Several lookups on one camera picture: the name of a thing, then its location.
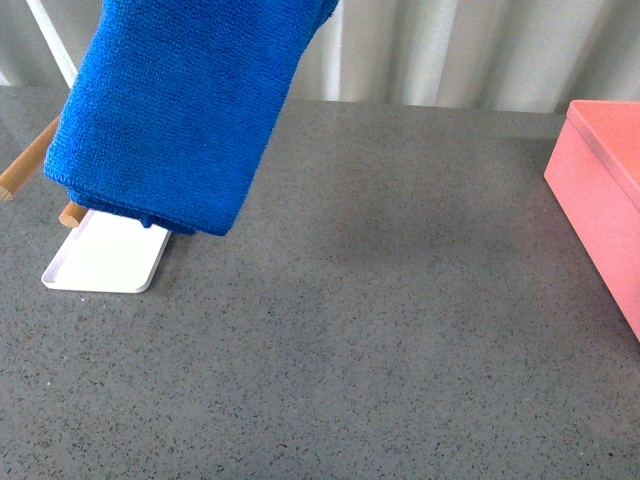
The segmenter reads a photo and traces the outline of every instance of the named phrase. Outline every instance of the countertop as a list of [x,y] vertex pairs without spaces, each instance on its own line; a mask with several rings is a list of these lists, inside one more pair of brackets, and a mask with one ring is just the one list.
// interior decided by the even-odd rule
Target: countertop
[[[0,88],[0,166],[66,92]],[[47,290],[0,205],[0,478],[640,478],[640,343],[543,171],[563,117],[290,101],[236,225]]]

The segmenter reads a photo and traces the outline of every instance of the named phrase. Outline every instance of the white curtain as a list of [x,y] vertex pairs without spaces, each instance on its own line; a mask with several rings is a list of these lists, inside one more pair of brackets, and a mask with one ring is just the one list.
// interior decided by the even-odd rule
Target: white curtain
[[[69,83],[100,5],[1,0],[0,85]],[[640,0],[341,0],[290,95],[531,112],[640,100],[639,25]]]

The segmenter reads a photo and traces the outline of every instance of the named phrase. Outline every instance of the box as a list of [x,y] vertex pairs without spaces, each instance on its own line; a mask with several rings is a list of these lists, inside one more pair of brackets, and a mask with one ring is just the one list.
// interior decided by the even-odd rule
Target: box
[[640,103],[572,102],[544,177],[640,339]]

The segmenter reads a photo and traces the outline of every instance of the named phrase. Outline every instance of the microfiber towel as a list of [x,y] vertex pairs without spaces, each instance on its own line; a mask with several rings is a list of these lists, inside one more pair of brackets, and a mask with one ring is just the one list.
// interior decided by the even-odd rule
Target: microfiber towel
[[337,3],[104,0],[45,175],[88,208],[226,234]]

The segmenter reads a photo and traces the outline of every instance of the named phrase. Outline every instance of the wooden stick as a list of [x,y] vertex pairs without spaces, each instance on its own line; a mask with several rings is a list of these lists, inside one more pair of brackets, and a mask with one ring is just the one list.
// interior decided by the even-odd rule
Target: wooden stick
[[0,175],[0,200],[11,200],[27,179],[44,162],[47,148],[58,128],[57,116],[31,145]]
[[78,225],[80,225],[80,222],[88,211],[88,209],[86,209],[85,207],[81,207],[77,203],[69,202],[69,204],[65,207],[65,209],[58,217],[58,220],[60,220],[60,223],[65,227],[76,228]]

